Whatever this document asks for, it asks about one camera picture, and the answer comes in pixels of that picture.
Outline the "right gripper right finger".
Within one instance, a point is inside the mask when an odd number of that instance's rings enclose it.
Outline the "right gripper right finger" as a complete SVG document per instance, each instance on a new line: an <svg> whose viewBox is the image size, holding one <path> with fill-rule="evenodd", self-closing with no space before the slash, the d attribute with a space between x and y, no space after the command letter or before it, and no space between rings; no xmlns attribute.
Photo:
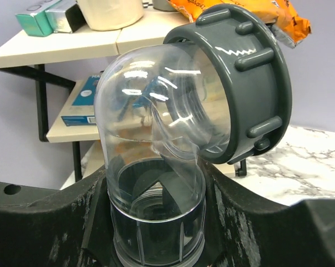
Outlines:
<svg viewBox="0 0 335 267"><path fill-rule="evenodd" d="M210 266L335 266L335 199L285 206L203 164Z"/></svg>

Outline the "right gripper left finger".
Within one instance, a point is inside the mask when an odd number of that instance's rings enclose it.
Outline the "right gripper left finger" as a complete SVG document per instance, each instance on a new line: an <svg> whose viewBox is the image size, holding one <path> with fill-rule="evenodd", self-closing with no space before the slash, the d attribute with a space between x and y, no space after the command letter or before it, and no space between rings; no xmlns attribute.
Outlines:
<svg viewBox="0 0 335 267"><path fill-rule="evenodd" d="M63 190L0 182L0 266L119 266L105 170Z"/></svg>

